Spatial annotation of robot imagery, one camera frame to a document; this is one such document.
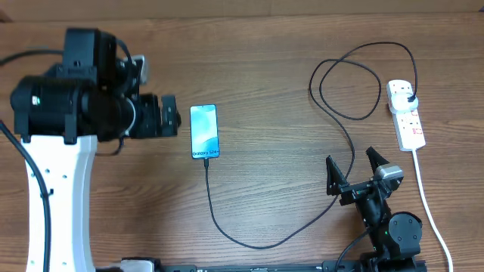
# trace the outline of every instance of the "power plug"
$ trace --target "power plug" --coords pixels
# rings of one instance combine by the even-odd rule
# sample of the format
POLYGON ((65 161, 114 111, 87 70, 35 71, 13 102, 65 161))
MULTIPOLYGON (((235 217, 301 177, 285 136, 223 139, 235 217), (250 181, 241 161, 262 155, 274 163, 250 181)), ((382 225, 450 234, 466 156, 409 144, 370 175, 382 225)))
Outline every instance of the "power plug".
POLYGON ((392 80, 386 85, 386 91, 400 150, 412 151, 423 147, 425 138, 417 111, 418 99, 408 102, 408 97, 413 94, 410 82, 392 80))
POLYGON ((408 101, 408 98, 414 95, 408 81, 394 79, 388 82, 386 93, 388 94, 388 105, 393 114, 416 110, 418 107, 418 98, 415 98, 412 102, 408 101))

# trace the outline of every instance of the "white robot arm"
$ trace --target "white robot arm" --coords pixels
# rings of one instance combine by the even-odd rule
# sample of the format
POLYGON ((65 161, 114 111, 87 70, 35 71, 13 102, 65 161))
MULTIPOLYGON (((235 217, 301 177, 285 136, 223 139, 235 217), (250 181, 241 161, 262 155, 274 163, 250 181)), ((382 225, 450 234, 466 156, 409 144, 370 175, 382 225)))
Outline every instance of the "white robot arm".
MULTIPOLYGON (((94 266, 89 245, 90 181, 98 141, 119 139, 121 147, 123 138, 176 136, 181 118, 175 97, 162 96, 160 108, 156 95, 139 94, 140 84, 147 81, 147 62, 144 56, 131 58, 126 45, 109 33, 68 29, 64 51, 46 54, 52 52, 62 54, 63 62, 43 76, 24 77, 11 95, 14 132, 22 144, 16 147, 28 152, 23 154, 29 178, 26 271, 156 271, 155 261, 137 258, 105 268, 94 266), (116 57, 117 45, 125 60, 116 57), (44 182, 37 179, 34 164, 44 182), (44 204, 50 205, 50 220, 44 204), (51 230, 47 240, 45 226, 51 230)), ((19 53, 1 64, 37 53, 19 53)))
MULTIPOLYGON (((95 135, 65 144, 61 136, 34 135, 22 143, 42 172, 50 191, 51 271, 154 272, 147 260, 123 260, 95 268, 89 245, 89 193, 91 170, 98 148, 95 135)), ((29 256, 26 272, 42 272, 44 258, 44 213, 39 185, 27 164, 29 177, 29 256)))

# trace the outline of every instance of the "white cable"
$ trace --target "white cable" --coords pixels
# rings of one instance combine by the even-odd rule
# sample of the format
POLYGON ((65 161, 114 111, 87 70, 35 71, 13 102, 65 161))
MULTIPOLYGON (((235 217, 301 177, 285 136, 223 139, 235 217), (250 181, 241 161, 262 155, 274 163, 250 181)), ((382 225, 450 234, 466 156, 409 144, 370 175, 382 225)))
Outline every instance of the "white cable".
POLYGON ((436 234, 437 239, 439 239, 439 242, 442 245, 442 248, 444 249, 445 256, 447 257, 447 262, 448 262, 448 272, 453 272, 454 271, 454 265, 452 264, 451 253, 448 250, 447 245, 444 242, 444 239, 440 235, 439 230, 437 230, 437 226, 436 226, 435 222, 433 221, 432 215, 430 214, 430 209, 429 209, 429 206, 427 205, 427 200, 425 199, 424 186, 422 185, 422 177, 420 176, 420 167, 418 165, 417 151, 412 150, 411 154, 414 157, 415 173, 417 174, 418 190, 420 191, 420 197, 422 198, 423 207, 425 208, 425 212, 427 214, 427 217, 429 218, 430 225, 432 226, 433 232, 436 234))

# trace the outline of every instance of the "phone screen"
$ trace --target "phone screen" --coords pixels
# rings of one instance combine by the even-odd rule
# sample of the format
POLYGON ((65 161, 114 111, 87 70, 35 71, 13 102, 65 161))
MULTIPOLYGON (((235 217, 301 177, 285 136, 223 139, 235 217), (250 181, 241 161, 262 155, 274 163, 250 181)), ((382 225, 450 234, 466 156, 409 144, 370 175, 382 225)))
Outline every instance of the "phone screen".
POLYGON ((194 159, 219 156, 219 129, 215 105, 190 108, 191 156, 194 159))

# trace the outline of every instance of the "charging cable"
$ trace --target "charging cable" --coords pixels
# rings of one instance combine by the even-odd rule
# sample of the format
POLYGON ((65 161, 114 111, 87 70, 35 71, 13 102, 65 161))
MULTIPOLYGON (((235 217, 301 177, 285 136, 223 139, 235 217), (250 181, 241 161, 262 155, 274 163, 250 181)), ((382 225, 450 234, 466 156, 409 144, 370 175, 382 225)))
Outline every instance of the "charging cable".
POLYGON ((244 246, 244 247, 247 247, 249 249, 259 249, 259 250, 262 250, 262 249, 272 249, 276 246, 280 246, 282 245, 283 243, 285 243, 286 241, 288 241, 289 239, 293 238, 293 236, 295 236, 296 234, 300 233, 301 231, 305 230, 307 227, 309 227, 310 225, 312 225, 312 223, 316 222, 319 218, 321 218, 321 216, 323 216, 327 211, 330 210, 330 208, 333 206, 333 204, 336 202, 336 200, 338 199, 338 196, 335 197, 333 199, 333 201, 331 202, 331 204, 321 213, 319 214, 318 216, 316 216, 314 219, 312 219, 308 224, 305 224, 304 226, 302 226, 300 229, 294 231, 291 235, 289 235, 288 237, 282 239, 280 242, 278 243, 275 243, 273 245, 270 245, 270 246, 251 246, 251 245, 247 245, 246 243, 242 243, 240 241, 237 241, 236 239, 230 237, 230 235, 226 234, 225 231, 223 231, 221 229, 221 227, 219 226, 219 223, 217 223, 217 220, 215 219, 215 215, 213 215, 213 207, 212 207, 212 199, 210 198, 210 186, 209 186, 209 159, 208 158, 205 158, 203 159, 203 165, 205 166, 205 182, 206 182, 206 193, 208 195, 208 198, 209 198, 209 207, 210 207, 210 214, 212 216, 212 221, 214 223, 214 225, 217 227, 217 230, 219 230, 219 232, 225 236, 227 239, 229 239, 230 241, 240 245, 240 246, 244 246))
POLYGON ((32 159, 29 152, 23 147, 23 145, 15 138, 15 136, 8 130, 7 126, 0 119, 0 131, 5 134, 5 137, 14 145, 17 151, 22 155, 27 164, 32 169, 37 182, 39 183, 40 197, 42 198, 42 204, 44 207, 44 262, 42 265, 42 271, 49 272, 51 263, 51 243, 52 243, 52 230, 51 230, 51 207, 49 204, 49 193, 47 187, 45 186, 44 178, 42 173, 37 167, 36 162, 32 159))
POLYGON ((454 265, 452 264, 451 253, 448 250, 447 245, 444 242, 444 239, 440 235, 439 230, 437 230, 436 223, 433 221, 432 214, 430 213, 429 205, 427 204, 427 199, 425 198, 424 186, 422 185, 422 177, 420 176, 420 166, 418 165, 417 150, 413 149, 411 151, 411 154, 414 157, 415 173, 417 174, 418 190, 420 191, 420 197, 422 198, 423 207, 425 208, 425 212, 427 214, 427 217, 429 218, 430 226, 432 226, 433 232, 436 234, 437 239, 440 242, 440 245, 444 249, 445 256, 447 257, 447 262, 448 262, 448 272, 453 272, 454 271, 454 265))

